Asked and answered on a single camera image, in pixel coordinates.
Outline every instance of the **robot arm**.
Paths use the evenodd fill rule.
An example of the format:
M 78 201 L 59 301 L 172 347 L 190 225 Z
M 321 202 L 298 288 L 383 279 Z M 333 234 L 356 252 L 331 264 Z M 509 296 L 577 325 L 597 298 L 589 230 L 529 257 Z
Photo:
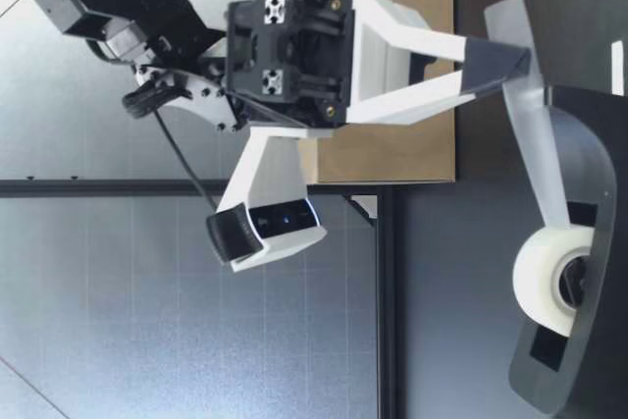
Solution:
M 234 2 L 226 34 L 207 28 L 188 0 L 36 2 L 62 33 L 132 68 L 139 89 L 123 103 L 135 118 L 175 106 L 220 131 L 252 124 L 207 223 L 217 254 L 235 270 L 325 235 L 307 200 L 299 139 L 347 124 L 416 123 L 525 78 L 531 67 L 527 44 L 431 31 L 390 0 Z M 437 58 L 461 69 L 425 80 Z M 412 61 L 421 74 L 411 80 Z

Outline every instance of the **gray panel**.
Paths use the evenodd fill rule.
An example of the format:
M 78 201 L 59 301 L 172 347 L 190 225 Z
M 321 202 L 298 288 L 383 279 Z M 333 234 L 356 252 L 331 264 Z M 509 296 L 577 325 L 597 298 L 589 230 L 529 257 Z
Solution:
M 315 200 L 335 209 L 344 247 L 354 210 Z M 211 255 L 206 214 L 195 197 L 0 200 L 13 236 L 0 251 L 24 264 L 0 282 L 0 354 L 73 418 L 375 414 L 376 315 L 360 309 L 375 303 L 375 231 L 353 220 L 360 260 L 330 238 L 233 274 Z M 6 417 L 49 417 L 11 382 Z

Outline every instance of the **brown cardboard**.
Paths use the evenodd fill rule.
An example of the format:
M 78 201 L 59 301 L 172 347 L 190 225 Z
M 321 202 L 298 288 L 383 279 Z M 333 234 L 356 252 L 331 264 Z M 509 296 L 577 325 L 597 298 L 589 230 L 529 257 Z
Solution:
M 394 0 L 417 9 L 436 30 L 453 31 L 453 0 Z M 451 72 L 439 61 L 428 77 Z M 410 127 L 348 126 L 332 139 L 301 144 L 309 183 L 414 183 L 455 179 L 453 112 Z

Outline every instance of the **black frame rail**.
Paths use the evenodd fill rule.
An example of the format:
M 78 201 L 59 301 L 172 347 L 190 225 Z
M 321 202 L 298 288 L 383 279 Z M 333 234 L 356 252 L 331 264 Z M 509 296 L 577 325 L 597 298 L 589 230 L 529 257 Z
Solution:
M 220 195 L 228 181 L 201 181 L 210 195 Z M 378 197 L 376 291 L 378 340 L 378 417 L 397 417 L 396 384 L 398 293 L 395 261 L 395 190 L 383 185 L 311 185 L 312 195 L 356 195 Z M 94 198 L 196 196 L 194 185 L 184 180 L 20 180 L 0 181 L 0 198 Z

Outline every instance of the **tape roll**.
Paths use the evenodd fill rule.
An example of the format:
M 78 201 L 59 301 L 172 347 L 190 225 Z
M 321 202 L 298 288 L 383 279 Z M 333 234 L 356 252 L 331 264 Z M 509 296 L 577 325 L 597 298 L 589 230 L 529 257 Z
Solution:
M 560 294 L 560 277 L 567 265 L 591 254 L 593 228 L 543 228 L 523 245 L 514 264 L 514 293 L 533 321 L 569 337 L 576 310 Z

